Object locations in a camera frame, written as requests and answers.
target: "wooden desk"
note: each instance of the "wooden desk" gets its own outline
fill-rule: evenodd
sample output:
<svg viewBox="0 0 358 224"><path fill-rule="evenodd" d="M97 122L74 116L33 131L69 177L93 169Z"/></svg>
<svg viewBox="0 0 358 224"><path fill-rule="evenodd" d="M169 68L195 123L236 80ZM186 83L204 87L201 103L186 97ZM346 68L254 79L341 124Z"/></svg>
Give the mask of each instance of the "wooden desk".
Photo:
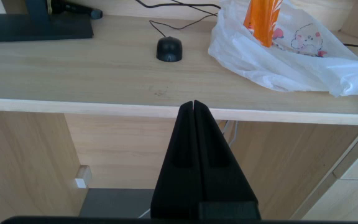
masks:
<svg viewBox="0 0 358 224"><path fill-rule="evenodd" d="M10 161L18 164L15 172L0 174L0 199L8 197L1 192L11 189L15 177L38 167L23 177L35 183L18 183L12 193L20 189L22 197L40 206L18 209L22 204L11 200L5 217L76 215L86 191L70 196L75 202L67 205L69 211L58 212L59 200L41 201L49 195L41 197L45 190L38 186L50 183L66 195L73 191L71 177L80 164L91 167L90 187L154 188L178 107L190 100L207 104L218 120L243 121L232 150L260 200L262 216L303 217L314 205L309 198L358 142L358 96L280 93L258 86L208 55L213 26L207 21L182 31L162 28L183 42L178 63L154 57L160 36L141 17L93 21L90 40L0 43L0 142L7 142L0 145L0 161L5 158L0 170L11 169ZM235 124L229 125L230 141ZM55 161L53 153L73 160L67 174L56 167L70 159ZM62 178L49 182L51 175ZM29 187L39 191L28 193Z"/></svg>

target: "floor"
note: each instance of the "floor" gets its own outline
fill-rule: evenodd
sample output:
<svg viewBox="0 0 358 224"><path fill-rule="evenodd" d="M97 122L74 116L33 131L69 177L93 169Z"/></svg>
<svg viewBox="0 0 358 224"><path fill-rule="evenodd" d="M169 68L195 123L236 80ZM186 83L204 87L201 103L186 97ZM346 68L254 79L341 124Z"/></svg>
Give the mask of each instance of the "floor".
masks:
<svg viewBox="0 0 358 224"><path fill-rule="evenodd" d="M80 217L138 218L150 208L154 190L89 189ZM150 212L142 218L150 218Z"/></svg>

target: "wooden cabinet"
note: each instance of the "wooden cabinet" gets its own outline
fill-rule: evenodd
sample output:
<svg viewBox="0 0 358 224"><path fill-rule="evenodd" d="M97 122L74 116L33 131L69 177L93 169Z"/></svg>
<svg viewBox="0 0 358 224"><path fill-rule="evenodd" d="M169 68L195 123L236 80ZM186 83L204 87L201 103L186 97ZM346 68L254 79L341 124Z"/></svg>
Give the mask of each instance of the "wooden cabinet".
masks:
<svg viewBox="0 0 358 224"><path fill-rule="evenodd" d="M323 182L303 219L358 221L358 141Z"/></svg>
<svg viewBox="0 0 358 224"><path fill-rule="evenodd" d="M63 114L0 111L0 222L16 215L77 216L87 189Z"/></svg>

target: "cartoon print on bag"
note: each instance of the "cartoon print on bag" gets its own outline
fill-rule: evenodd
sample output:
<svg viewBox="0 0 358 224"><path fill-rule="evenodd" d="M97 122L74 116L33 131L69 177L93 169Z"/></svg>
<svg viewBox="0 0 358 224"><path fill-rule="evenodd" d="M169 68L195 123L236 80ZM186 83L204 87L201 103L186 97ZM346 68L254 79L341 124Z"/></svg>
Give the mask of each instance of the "cartoon print on bag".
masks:
<svg viewBox="0 0 358 224"><path fill-rule="evenodd" d="M317 57L323 57L327 53L321 50L323 48L323 38L314 24L299 28L291 41L291 47L299 52L315 54Z"/></svg>

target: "black plastic object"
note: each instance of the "black plastic object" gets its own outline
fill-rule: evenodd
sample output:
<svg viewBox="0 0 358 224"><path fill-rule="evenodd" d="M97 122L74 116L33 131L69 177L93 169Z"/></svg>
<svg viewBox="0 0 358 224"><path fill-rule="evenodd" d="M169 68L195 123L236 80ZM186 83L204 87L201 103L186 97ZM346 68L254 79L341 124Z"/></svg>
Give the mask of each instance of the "black plastic object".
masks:
<svg viewBox="0 0 358 224"><path fill-rule="evenodd" d="M258 201L208 107L180 106L151 204L160 219L260 220Z"/></svg>
<svg viewBox="0 0 358 224"><path fill-rule="evenodd" d="M51 0L50 6L53 14L60 14L64 11L87 14L92 19L100 19L103 17L103 12L100 9L93 9L91 7L82 6L72 2L66 2L62 0Z"/></svg>
<svg viewBox="0 0 358 224"><path fill-rule="evenodd" d="M90 17L48 15L45 0L26 0L29 14L0 14L0 42L92 38Z"/></svg>
<svg viewBox="0 0 358 224"><path fill-rule="evenodd" d="M1 224L358 224L358 222L298 220L159 220L137 218L14 217Z"/></svg>
<svg viewBox="0 0 358 224"><path fill-rule="evenodd" d="M174 37L163 37L157 43L157 58L163 62L181 60L183 49L181 41Z"/></svg>

